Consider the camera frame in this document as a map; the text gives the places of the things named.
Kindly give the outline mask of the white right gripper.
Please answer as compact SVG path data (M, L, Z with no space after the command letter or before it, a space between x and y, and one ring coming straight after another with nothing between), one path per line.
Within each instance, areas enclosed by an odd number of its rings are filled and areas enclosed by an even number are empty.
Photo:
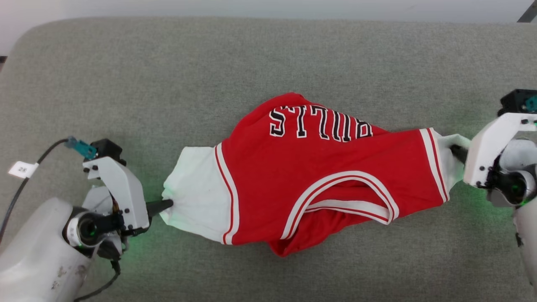
M469 149L460 145L449 147L451 154L463 165L464 183L477 188L486 188L489 168L504 151L518 132L537 131L537 114L504 113L472 139Z

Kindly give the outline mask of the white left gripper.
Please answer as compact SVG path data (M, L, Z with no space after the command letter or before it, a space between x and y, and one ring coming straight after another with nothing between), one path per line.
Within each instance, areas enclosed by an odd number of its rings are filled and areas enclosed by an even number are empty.
M89 180L100 178L103 185L87 193L83 208L99 214L112 214L113 206L122 212L124 236L138 236L150 226L149 217L173 206L169 199L146 203L140 180L125 166L111 157L101 157L83 163Z

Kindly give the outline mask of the red and white basketball jersey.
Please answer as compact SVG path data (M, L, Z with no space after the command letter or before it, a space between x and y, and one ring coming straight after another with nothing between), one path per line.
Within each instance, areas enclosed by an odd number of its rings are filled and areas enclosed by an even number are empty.
M213 147L185 147L164 182L163 221L223 245L266 242L278 256L345 227L443 205L464 174L460 134L388 132L307 101L272 98Z

